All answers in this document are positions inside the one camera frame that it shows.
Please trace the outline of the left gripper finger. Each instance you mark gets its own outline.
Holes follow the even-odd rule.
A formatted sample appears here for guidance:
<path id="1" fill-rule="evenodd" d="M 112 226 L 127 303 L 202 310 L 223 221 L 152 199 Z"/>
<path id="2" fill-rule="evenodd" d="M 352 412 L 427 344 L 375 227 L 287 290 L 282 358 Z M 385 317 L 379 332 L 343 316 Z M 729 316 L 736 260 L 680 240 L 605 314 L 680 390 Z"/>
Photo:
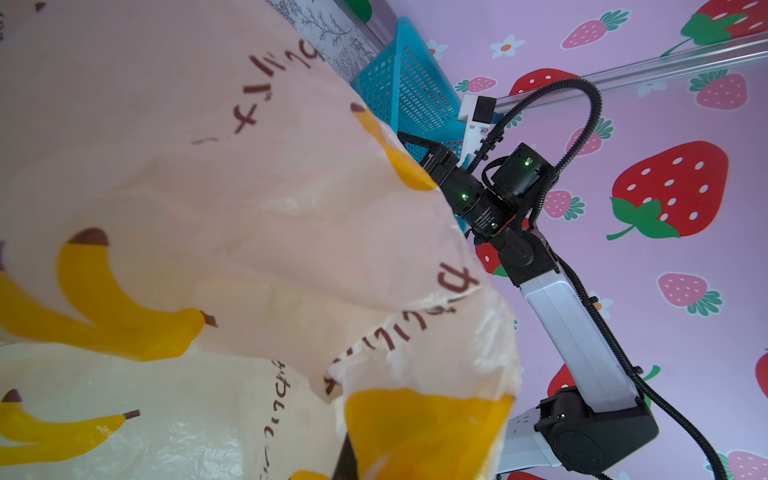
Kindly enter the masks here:
<path id="1" fill-rule="evenodd" d="M 332 475 L 333 480 L 358 480 L 358 464 L 350 437 L 345 436 L 342 448 Z"/>

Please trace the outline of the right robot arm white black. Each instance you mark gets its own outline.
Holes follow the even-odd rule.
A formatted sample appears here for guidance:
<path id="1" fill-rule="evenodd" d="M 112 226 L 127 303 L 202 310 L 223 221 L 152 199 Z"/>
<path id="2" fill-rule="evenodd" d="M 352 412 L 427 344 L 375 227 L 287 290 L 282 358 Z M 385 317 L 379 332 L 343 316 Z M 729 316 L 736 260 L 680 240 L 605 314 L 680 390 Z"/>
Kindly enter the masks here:
<path id="1" fill-rule="evenodd" d="M 581 135 L 558 163 L 547 162 L 524 144 L 508 156 L 488 159 L 516 115 L 561 90 L 584 93 L 590 111 Z M 611 467 L 657 437 L 653 409 L 659 408 L 696 442 L 713 476 L 725 479 L 728 469 L 710 442 L 642 379 L 576 272 L 537 229 L 547 194 L 596 130 L 601 112 L 602 97 L 593 83 L 565 79 L 530 92 L 502 115 L 494 99 L 478 99 L 465 128 L 479 137 L 472 157 L 455 154 L 436 141 L 399 134 L 402 143 L 425 149 L 422 168 L 467 224 L 475 244 L 496 251 L 574 379 L 573 386 L 510 421 L 506 471 L 560 466 L 603 479 Z"/>

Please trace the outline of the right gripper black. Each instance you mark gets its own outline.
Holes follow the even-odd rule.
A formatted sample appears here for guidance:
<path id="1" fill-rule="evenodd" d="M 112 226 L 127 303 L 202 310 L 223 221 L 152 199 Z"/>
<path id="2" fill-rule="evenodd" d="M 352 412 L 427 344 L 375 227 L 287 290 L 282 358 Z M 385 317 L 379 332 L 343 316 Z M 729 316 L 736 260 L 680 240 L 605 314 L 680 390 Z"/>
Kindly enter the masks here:
<path id="1" fill-rule="evenodd" d="M 407 147 L 426 150 L 419 165 L 479 240 L 522 236 L 525 218 L 554 173 L 553 165 L 525 143 L 476 177 L 441 143 L 405 132 L 398 139 Z"/>

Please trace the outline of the banana print plastic bag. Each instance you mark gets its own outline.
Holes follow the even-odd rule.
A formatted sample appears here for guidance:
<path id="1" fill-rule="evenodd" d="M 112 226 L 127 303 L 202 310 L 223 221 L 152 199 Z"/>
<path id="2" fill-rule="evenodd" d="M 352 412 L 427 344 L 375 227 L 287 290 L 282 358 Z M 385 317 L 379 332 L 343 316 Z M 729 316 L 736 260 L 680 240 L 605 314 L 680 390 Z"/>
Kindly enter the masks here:
<path id="1" fill-rule="evenodd" d="M 514 320 L 268 3 L 2 3 L 3 478 L 489 479 Z"/>

